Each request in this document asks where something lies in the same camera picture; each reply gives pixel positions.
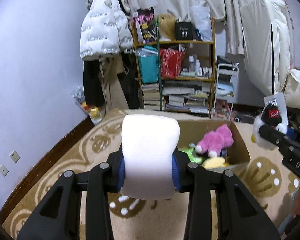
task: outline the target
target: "green pole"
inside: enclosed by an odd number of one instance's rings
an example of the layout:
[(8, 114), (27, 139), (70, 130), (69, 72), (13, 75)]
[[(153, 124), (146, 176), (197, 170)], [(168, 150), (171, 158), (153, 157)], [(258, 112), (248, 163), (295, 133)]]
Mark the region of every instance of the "green pole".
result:
[(155, 20), (155, 30), (158, 49), (158, 67), (159, 67), (159, 94), (160, 94), (160, 111), (162, 111), (162, 80), (161, 80), (161, 59), (160, 59), (160, 34), (159, 34), (159, 18)]

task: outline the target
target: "green plush toy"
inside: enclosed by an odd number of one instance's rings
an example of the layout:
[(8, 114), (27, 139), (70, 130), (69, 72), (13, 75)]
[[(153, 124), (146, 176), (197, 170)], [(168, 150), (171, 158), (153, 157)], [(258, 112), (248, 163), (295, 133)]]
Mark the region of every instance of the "green plush toy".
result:
[(198, 163), (199, 165), (201, 165), (206, 157), (204, 156), (197, 156), (197, 153), (194, 150), (194, 147), (191, 147), (192, 145), (190, 145), (189, 148), (185, 148), (185, 149), (181, 149), (181, 152), (185, 152), (188, 156), (191, 162), (195, 162)]

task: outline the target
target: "metal screw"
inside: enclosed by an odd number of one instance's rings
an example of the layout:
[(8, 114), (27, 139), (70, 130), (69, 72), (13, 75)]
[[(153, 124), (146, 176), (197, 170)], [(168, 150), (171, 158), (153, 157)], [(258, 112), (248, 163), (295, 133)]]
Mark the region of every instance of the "metal screw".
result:
[(72, 176), (72, 174), (73, 174), (73, 172), (72, 172), (72, 171), (65, 171), (65, 172), (63, 173), (63, 175), (64, 175), (66, 178), (69, 178), (69, 177), (71, 177), (71, 176)]
[(103, 170), (109, 168), (109, 166), (109, 163), (100, 163), (100, 168), (102, 168)]
[(188, 163), (188, 167), (191, 169), (195, 169), (196, 167), (198, 167), (198, 164), (194, 163), (194, 162), (190, 162), (190, 163)]
[(232, 176), (234, 175), (234, 173), (233, 173), (233, 171), (231, 171), (231, 170), (226, 170), (226, 171), (225, 171), (225, 175), (226, 175), (227, 177), (232, 177)]

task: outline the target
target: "beige pants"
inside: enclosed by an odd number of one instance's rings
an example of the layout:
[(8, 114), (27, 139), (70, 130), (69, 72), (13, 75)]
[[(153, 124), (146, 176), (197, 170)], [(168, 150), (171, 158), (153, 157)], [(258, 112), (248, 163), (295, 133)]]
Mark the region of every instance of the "beige pants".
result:
[(115, 108), (129, 109), (127, 100), (124, 97), (117, 74), (124, 72), (121, 56), (109, 58), (102, 64), (102, 71), (99, 72), (99, 79), (102, 91), (106, 99), (106, 111)]

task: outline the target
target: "white puffer jacket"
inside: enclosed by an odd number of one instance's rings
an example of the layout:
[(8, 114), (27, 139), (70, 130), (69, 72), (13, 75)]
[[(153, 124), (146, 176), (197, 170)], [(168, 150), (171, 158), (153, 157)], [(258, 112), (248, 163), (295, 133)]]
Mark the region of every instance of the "white puffer jacket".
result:
[(93, 0), (81, 26), (82, 60), (113, 57), (133, 47), (128, 20), (118, 0)]

